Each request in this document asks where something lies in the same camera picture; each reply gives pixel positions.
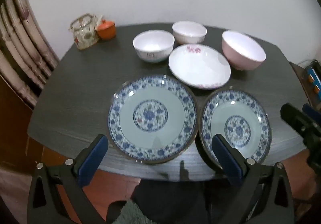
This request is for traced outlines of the brown wooden cabinet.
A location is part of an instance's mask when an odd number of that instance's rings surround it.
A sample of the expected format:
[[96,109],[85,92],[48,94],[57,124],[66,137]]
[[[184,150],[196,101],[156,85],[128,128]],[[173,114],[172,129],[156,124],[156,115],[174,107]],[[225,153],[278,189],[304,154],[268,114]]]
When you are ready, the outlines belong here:
[[27,128],[31,109],[1,79],[1,164],[18,171],[33,171],[44,146],[30,138]]

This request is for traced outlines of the orange lidded tea cup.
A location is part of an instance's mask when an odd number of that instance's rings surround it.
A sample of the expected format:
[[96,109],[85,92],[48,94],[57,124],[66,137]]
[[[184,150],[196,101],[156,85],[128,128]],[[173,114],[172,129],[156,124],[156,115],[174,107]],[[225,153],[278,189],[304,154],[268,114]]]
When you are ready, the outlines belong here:
[[95,28],[99,37],[103,40],[110,40],[116,36],[116,26],[113,21],[101,20]]

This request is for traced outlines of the large blue floral plate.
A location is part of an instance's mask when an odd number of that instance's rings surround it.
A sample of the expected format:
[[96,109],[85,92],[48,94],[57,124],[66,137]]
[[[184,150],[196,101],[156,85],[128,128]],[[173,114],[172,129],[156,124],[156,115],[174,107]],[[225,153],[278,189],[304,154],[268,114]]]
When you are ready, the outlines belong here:
[[161,164],[195,140],[199,109],[192,91],[166,75],[124,83],[108,109],[107,134],[115,149],[143,164]]

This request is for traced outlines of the small blue floral plate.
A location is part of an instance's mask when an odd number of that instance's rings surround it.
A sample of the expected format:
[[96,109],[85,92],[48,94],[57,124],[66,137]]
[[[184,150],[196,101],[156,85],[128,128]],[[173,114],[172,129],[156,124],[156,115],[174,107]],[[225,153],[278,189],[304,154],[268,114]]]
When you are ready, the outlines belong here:
[[270,150],[268,116],[258,100],[244,91],[212,93],[201,111],[199,134],[203,150],[218,167],[220,163],[212,150],[212,137],[216,134],[221,134],[244,158],[258,163],[265,160]]

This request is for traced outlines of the white ribbed bowl pink base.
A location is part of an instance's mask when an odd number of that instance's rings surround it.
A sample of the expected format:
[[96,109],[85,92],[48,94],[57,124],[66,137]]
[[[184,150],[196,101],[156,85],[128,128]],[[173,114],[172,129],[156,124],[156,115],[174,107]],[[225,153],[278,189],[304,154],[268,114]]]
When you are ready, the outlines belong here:
[[178,21],[172,25],[173,35],[179,44],[202,43],[207,35],[207,29],[194,21]]

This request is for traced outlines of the white plate pink roses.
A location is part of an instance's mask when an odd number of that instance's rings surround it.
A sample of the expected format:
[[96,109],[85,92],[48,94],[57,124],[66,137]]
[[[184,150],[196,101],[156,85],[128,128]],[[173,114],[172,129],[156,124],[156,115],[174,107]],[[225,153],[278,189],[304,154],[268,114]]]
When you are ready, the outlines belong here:
[[169,56],[169,68],[183,83],[204,90],[224,86],[231,76],[231,67],[224,55],[203,44],[175,48]]

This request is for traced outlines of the green fleece sleeve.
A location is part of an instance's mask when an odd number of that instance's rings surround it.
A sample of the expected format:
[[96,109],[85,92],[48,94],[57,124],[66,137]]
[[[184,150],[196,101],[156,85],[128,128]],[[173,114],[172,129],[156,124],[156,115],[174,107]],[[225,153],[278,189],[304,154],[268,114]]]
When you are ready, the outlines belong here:
[[120,215],[112,224],[148,224],[153,223],[140,210],[140,208],[131,200],[127,201],[122,207]]

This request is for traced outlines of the white bowl black lettering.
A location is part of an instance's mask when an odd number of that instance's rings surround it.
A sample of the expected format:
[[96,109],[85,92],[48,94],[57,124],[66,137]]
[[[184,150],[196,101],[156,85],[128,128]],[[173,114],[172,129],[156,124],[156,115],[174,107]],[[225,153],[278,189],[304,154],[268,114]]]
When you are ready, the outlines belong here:
[[173,51],[175,37],[164,30],[148,30],[133,39],[133,47],[138,57],[149,63],[166,60]]

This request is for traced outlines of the floral ceramic teapot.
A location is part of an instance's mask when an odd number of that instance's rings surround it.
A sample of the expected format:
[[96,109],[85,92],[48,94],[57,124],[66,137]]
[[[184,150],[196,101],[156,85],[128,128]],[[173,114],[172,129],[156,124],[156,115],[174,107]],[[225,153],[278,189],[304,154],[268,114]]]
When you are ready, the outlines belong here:
[[73,40],[78,50],[85,50],[100,40],[96,31],[100,20],[96,15],[86,13],[71,22],[69,31],[73,34]]

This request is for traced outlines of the blue box on shelf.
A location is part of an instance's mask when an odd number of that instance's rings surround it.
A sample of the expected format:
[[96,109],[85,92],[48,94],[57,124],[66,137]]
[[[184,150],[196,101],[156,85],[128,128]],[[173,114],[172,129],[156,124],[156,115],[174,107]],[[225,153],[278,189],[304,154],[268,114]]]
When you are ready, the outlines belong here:
[[317,94],[318,99],[321,97],[321,68],[320,63],[317,60],[312,60],[311,63],[306,67],[308,80],[313,85],[313,90]]

